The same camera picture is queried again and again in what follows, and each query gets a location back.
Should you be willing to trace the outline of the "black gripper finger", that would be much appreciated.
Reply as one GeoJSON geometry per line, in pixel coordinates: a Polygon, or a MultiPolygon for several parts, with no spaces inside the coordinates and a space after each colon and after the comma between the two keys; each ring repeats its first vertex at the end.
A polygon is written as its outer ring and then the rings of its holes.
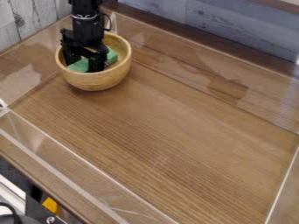
{"type": "Polygon", "coordinates": [[[104,54],[93,54],[88,58],[88,71],[90,73],[101,72],[105,69],[108,61],[108,55],[104,54]]]}
{"type": "Polygon", "coordinates": [[[62,55],[64,55],[66,65],[70,65],[80,60],[81,58],[80,49],[77,47],[64,46],[61,50],[62,50],[62,55]]]}

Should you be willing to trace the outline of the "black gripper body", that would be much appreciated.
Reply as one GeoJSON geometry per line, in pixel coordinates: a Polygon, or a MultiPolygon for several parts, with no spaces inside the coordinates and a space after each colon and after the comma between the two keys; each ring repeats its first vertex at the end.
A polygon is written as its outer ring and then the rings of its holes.
{"type": "Polygon", "coordinates": [[[60,46],[74,46],[78,48],[81,57],[89,58],[93,54],[108,54],[108,47],[102,43],[104,32],[108,28],[104,26],[104,17],[80,17],[72,16],[72,29],[61,29],[60,46]]]}

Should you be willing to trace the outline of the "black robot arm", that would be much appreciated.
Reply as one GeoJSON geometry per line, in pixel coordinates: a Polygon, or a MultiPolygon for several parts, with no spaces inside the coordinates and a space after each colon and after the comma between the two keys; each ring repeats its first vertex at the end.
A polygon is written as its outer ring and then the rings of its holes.
{"type": "Polygon", "coordinates": [[[72,29],[61,29],[61,52],[65,64],[88,59],[88,71],[94,73],[105,68],[108,47],[102,43],[105,12],[101,0],[68,0],[70,5],[72,29]]]}

